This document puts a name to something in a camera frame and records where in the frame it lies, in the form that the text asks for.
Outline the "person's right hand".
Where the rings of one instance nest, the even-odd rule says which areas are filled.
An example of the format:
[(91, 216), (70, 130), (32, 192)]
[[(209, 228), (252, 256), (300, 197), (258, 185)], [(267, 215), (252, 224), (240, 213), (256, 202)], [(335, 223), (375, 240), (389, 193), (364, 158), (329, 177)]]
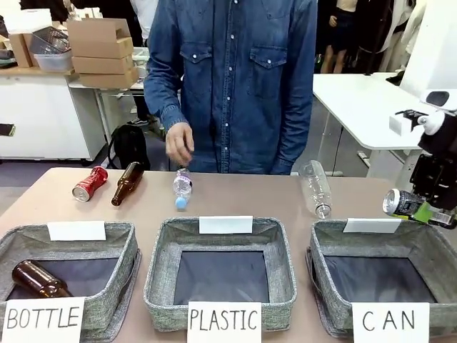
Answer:
[(194, 152), (194, 138), (186, 122), (174, 124), (166, 133), (166, 154), (180, 166), (188, 166)]

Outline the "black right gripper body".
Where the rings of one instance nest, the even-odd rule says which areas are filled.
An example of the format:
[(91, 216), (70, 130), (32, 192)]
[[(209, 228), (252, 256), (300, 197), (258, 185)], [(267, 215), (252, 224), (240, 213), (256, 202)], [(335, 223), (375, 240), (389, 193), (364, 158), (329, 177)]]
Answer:
[(410, 178), (413, 193), (435, 208), (456, 208), (456, 117), (446, 114), (434, 134), (424, 133), (424, 150)]

